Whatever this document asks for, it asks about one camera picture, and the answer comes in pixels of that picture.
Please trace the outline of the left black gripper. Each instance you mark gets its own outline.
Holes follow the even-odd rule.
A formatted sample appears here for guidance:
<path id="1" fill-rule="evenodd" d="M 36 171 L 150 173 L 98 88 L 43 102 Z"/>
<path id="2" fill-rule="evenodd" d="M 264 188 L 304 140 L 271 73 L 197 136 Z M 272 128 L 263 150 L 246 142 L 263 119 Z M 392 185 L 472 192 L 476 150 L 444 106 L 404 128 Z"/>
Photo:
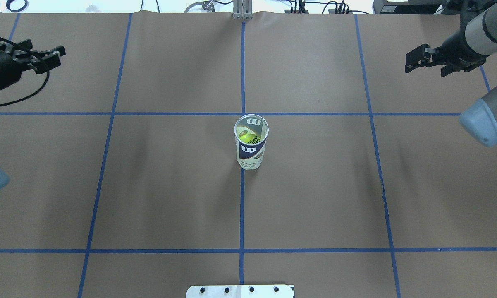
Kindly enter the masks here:
<path id="1" fill-rule="evenodd" d="M 0 91 L 20 81 L 22 73 L 26 70 L 33 70 L 37 75 L 41 75 L 61 66 L 61 57 L 66 55 L 63 45 L 51 50 L 33 51 L 31 39 L 20 42 L 6 40 L 5 43 L 8 44 L 5 51 L 0 49 Z M 9 55 L 16 51 L 29 54 L 26 66 L 14 61 Z"/>

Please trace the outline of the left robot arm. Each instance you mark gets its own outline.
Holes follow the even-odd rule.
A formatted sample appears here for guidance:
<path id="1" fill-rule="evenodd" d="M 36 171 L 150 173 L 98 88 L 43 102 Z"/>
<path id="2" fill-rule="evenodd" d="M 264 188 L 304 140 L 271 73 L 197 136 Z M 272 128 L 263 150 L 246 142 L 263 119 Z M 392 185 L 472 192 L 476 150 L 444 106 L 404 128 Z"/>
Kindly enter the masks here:
<path id="1" fill-rule="evenodd" d="M 61 66 L 61 58 L 66 55 L 64 45 L 48 50 L 35 50 L 30 39 L 13 42 L 0 37 L 0 92 L 19 83 L 22 74 L 32 70 L 35 74 L 44 75 L 42 83 L 35 90 L 18 99 L 0 103 L 0 108 L 27 101 L 42 92 L 50 80 L 52 69 Z M 0 191 L 10 181 L 10 177 L 0 166 Z"/>

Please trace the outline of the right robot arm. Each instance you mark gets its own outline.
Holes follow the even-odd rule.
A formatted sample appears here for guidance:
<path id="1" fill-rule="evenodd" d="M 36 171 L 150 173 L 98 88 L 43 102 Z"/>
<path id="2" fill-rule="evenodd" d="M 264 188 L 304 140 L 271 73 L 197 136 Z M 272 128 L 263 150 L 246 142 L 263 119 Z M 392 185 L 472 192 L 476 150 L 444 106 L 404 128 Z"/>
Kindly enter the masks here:
<path id="1" fill-rule="evenodd" d="M 497 53 L 497 0 L 464 0 L 460 26 L 439 47 L 422 44 L 406 53 L 405 72 L 442 66 L 441 76 L 481 69 Z M 497 85 L 483 74 L 487 93 L 459 115 L 459 123 L 485 147 L 497 146 Z"/>

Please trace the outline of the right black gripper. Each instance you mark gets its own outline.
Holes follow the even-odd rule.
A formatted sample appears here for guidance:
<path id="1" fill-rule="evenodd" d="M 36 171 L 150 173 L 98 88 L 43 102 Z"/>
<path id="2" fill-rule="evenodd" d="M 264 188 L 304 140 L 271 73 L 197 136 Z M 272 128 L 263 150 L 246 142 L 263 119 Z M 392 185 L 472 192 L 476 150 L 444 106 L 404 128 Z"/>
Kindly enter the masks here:
<path id="1" fill-rule="evenodd" d="M 460 71 L 469 72 L 487 62 L 487 56 L 476 53 L 467 44 L 460 30 L 451 34 L 438 48 L 422 44 L 406 53 L 405 73 L 421 68 L 443 65 L 441 76 L 445 77 Z"/>

